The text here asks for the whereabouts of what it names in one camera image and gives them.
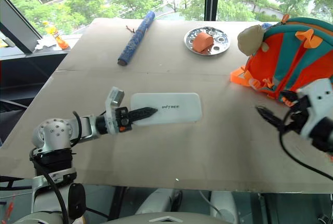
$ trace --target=blue rolled mat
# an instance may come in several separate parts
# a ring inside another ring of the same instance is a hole
[[[154,17],[155,14],[153,11],[149,11],[148,14],[144,17],[144,20],[142,21],[136,32],[133,34],[131,40],[126,45],[124,51],[119,56],[118,58],[119,65],[125,66],[131,61],[137,46],[142,41],[145,32],[150,27],[152,21],[154,20]]]

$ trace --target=orange bottle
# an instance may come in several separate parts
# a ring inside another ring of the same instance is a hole
[[[61,38],[58,29],[54,25],[50,24],[48,21],[43,21],[43,25],[45,25],[45,31],[56,39],[61,49],[69,47],[68,43]]]

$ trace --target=backpack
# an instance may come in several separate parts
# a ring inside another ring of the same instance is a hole
[[[333,83],[333,25],[311,18],[291,18],[271,26],[263,37],[268,45],[251,55],[245,66],[230,74],[230,81],[251,86],[284,101],[280,92],[296,91],[314,80]]]

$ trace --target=silver tray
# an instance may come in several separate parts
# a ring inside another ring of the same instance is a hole
[[[196,38],[197,34],[200,32],[205,32],[211,35],[214,38],[214,44],[207,52],[207,54],[201,54],[195,50],[193,50],[193,41]],[[184,37],[185,46],[190,49],[192,52],[196,54],[200,54],[203,56],[211,56],[216,55],[224,52],[230,46],[230,40],[228,36],[219,29],[212,28],[212,27],[202,27],[202,28],[195,28],[185,34]]]

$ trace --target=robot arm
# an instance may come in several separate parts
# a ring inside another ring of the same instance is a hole
[[[82,216],[85,192],[81,184],[74,183],[76,170],[72,166],[71,148],[78,142],[97,139],[100,135],[129,131],[134,121],[157,112],[149,107],[134,111],[120,108],[123,97],[124,92],[113,87],[105,103],[106,110],[101,115],[79,117],[73,112],[74,119],[51,118],[34,130],[32,142],[35,148],[30,152],[36,174],[32,181],[32,214],[20,221],[40,223],[38,220],[50,218],[61,220],[59,223],[71,223]]]
[[[259,114],[280,132],[293,130],[309,140],[317,149],[332,153],[333,121],[328,118],[330,110],[333,109],[333,89],[330,80],[316,80],[299,89],[297,93],[283,91],[281,94],[293,102],[289,110],[291,123],[285,125],[284,121],[265,107],[257,107]]]

